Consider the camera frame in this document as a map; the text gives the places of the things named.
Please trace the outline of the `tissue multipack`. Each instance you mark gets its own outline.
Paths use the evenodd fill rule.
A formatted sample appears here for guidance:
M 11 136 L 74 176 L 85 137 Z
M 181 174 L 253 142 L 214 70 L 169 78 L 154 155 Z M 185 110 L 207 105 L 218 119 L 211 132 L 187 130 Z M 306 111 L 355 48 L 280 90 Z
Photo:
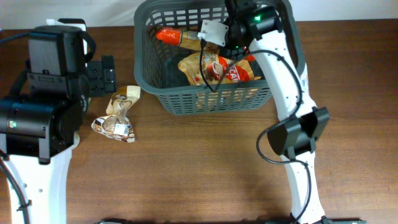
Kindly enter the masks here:
M 309 92 L 309 79 L 308 79 L 308 69 L 307 69 L 307 64 L 304 66 L 304 70 L 302 74 L 300 75 L 300 82 L 302 85 L 302 90 L 306 94 L 310 94 Z

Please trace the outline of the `brown sugar coffee bag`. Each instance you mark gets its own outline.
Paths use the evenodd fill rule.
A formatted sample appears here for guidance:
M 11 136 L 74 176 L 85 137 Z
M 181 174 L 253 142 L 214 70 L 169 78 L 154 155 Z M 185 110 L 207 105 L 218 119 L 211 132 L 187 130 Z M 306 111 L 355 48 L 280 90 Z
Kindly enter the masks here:
M 200 86 L 205 84 L 200 72 L 199 62 L 200 53 L 196 52 L 178 63 L 178 69 L 187 76 L 191 85 Z M 260 75 L 254 74 L 254 70 L 247 60 L 238 61 L 228 71 L 226 69 L 234 61 L 219 55 L 204 52 L 201 62 L 202 73 L 210 85 L 218 84 L 222 75 L 224 75 L 222 83 L 248 82 L 261 79 Z

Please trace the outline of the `brown snack bag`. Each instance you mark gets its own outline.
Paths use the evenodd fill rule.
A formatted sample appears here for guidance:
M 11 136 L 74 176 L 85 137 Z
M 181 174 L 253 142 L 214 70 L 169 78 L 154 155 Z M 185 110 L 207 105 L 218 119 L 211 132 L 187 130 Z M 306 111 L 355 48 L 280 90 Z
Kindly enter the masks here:
M 106 116 L 96 118 L 91 128 L 96 133 L 110 139 L 123 142 L 134 142 L 135 134 L 127 112 L 141 96 L 139 86 L 129 85 L 118 88 L 113 94 L 106 108 Z

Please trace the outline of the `spaghetti pack orange ends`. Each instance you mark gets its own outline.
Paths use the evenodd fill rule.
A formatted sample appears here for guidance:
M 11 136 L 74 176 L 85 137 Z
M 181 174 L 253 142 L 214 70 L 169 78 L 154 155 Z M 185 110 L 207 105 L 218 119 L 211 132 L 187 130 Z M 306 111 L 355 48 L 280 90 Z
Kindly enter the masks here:
M 156 38 L 162 41 L 164 44 L 169 44 L 177 47 L 181 47 L 188 50 L 194 50 L 199 52 L 201 50 L 200 39 L 197 37 L 198 32 L 176 29 L 173 27 L 163 27 L 158 30 L 155 34 Z M 221 49 L 218 45 L 207 42 L 204 51 L 206 53 L 213 53 L 222 57 L 230 58 L 224 53 L 220 53 Z M 255 57 L 248 55 L 243 57 L 244 60 L 249 62 L 255 61 Z

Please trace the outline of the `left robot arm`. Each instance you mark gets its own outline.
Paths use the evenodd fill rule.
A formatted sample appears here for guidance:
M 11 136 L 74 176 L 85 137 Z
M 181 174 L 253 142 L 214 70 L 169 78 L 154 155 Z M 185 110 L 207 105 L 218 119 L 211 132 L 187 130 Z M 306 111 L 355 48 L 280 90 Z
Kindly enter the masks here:
M 90 101 L 116 91 L 114 58 L 95 60 L 83 19 L 25 33 L 29 59 L 1 100 L 1 170 L 13 223 L 65 223 L 66 187 Z

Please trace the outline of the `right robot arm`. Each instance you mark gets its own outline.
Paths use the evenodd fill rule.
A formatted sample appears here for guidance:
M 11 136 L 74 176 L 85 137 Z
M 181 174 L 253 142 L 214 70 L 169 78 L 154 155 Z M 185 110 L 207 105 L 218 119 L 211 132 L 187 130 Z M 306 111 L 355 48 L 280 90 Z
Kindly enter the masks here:
M 318 108 L 301 81 L 307 75 L 299 33 L 288 1 L 226 1 L 228 56 L 251 54 L 271 90 L 279 122 L 265 129 L 278 165 L 287 171 L 294 223 L 320 223 L 326 216 L 315 178 L 315 150 L 330 114 Z

